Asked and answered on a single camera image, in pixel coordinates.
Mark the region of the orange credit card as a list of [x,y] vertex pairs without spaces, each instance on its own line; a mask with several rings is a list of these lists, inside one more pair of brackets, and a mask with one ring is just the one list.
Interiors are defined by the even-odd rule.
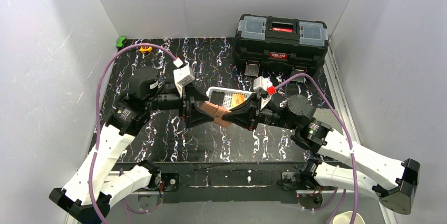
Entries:
[[240,93],[233,93],[231,96],[231,108],[241,105],[245,101],[245,95]]

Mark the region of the brown leather card holder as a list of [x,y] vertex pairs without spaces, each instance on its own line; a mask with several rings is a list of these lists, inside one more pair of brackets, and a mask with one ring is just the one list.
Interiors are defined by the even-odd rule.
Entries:
[[206,101],[203,103],[201,109],[205,113],[213,117],[213,123],[226,129],[232,125],[231,122],[222,119],[224,115],[231,113],[231,111],[226,109],[225,107]]

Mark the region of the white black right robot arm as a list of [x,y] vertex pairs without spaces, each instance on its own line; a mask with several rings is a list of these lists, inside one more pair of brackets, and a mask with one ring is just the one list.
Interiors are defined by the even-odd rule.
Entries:
[[282,108],[272,101],[264,108],[256,94],[233,108],[222,118],[253,131],[258,124],[293,130],[291,140],[315,155],[328,157],[343,164],[337,167],[320,159],[309,159],[294,178],[286,178],[288,190],[338,187],[367,195],[384,207],[409,215],[419,184],[420,164],[378,154],[314,117],[316,109],[301,95],[291,96]]

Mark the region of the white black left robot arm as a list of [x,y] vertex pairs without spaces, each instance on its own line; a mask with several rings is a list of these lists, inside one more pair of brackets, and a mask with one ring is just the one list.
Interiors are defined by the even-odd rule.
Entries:
[[161,170],[143,160],[112,181],[106,178],[122,152],[150,121],[155,110],[178,110],[186,127],[213,121],[202,111],[207,96],[194,85],[191,67],[174,70],[173,82],[164,87],[159,72],[152,67],[135,70],[128,89],[114,103],[97,132],[96,144],[76,174],[61,188],[50,193],[50,200],[80,223],[104,223],[110,209],[141,188],[162,190]]

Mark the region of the black credit card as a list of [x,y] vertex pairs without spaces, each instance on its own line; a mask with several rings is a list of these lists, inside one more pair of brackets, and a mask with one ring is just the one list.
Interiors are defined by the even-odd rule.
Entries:
[[210,102],[218,106],[223,106],[225,100],[225,93],[221,91],[213,91],[211,93]]

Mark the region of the white plastic basket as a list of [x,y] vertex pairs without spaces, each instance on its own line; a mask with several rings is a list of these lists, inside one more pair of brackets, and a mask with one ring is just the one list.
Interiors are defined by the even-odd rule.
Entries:
[[252,92],[250,92],[250,91],[228,89],[228,88],[224,88],[224,87],[210,87],[209,89],[207,89],[207,92],[206,92],[206,95],[209,97],[209,101],[211,98],[211,93],[213,91],[221,91],[221,92],[225,93],[225,100],[223,103],[223,107],[225,107],[228,110],[231,110],[231,96],[233,93],[244,94],[245,100],[247,100],[252,94]]

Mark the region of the yellow tape measure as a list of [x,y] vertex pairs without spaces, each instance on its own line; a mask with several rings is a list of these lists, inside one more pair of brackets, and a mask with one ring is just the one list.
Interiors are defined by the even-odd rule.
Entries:
[[150,52],[152,51],[152,46],[141,46],[141,47],[139,48],[139,51],[140,51],[142,54],[150,53]]

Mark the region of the black red toolbox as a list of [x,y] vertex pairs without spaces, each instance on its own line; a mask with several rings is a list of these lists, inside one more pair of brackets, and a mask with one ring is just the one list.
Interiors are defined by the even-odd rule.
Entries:
[[270,71],[314,76],[324,65],[329,38],[322,21],[244,14],[232,45],[238,70],[258,77]]

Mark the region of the green small device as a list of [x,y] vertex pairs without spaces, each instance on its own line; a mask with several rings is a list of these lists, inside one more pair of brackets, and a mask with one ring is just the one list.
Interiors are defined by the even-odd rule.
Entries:
[[125,47],[125,43],[127,41],[127,37],[126,36],[120,36],[115,44],[116,48],[118,50],[122,49],[123,47]]

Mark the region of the white plastic cup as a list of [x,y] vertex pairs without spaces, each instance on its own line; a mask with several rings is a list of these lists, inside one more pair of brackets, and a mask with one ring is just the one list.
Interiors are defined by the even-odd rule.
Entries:
[[[352,211],[343,212],[329,219],[329,224],[350,224]],[[363,217],[357,213],[353,224],[365,224]]]

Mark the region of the aluminium frame rail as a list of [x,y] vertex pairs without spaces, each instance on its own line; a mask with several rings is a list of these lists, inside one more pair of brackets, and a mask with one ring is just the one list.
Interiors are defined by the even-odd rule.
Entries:
[[[175,69],[186,66],[183,64],[182,60],[178,57],[175,57],[173,59]],[[272,101],[271,97],[274,95],[269,95],[266,98],[262,98],[260,95],[255,93],[254,91],[252,94],[256,94],[258,98],[261,98],[261,107],[264,108],[266,104],[270,101]],[[199,107],[201,109],[204,102],[199,103]],[[100,127],[103,123],[104,119],[99,120]],[[343,135],[346,135],[349,142],[352,142],[351,137],[347,131],[341,132]],[[195,169],[188,169],[187,175],[189,177],[188,180],[184,180],[180,178],[180,173],[178,171],[175,172],[169,172],[169,173],[163,173],[161,170],[162,175],[162,181],[163,181],[163,188],[162,190],[159,190],[159,193],[161,195],[165,195],[166,193],[172,193],[179,189],[180,186],[192,186],[191,179],[197,178],[199,173],[203,173],[205,176],[205,187],[210,188],[216,188],[218,190],[228,191],[229,189],[236,189],[236,190],[242,190],[242,189],[256,189],[256,190],[267,190],[268,188],[281,188],[284,191],[297,191],[297,190],[288,190],[284,187],[285,185],[285,179],[286,178],[294,178],[295,175],[297,175],[299,172],[291,173],[288,177],[283,176],[272,176],[272,178],[268,181],[264,180],[261,182],[257,181],[243,181],[242,176],[240,173],[240,169],[236,170],[230,170],[227,165],[224,166],[224,173],[222,175],[218,175],[215,170],[215,166],[210,165],[207,167],[201,167],[201,168],[195,168]],[[317,186],[314,188],[310,188],[306,186],[304,189],[322,189],[325,187]]]

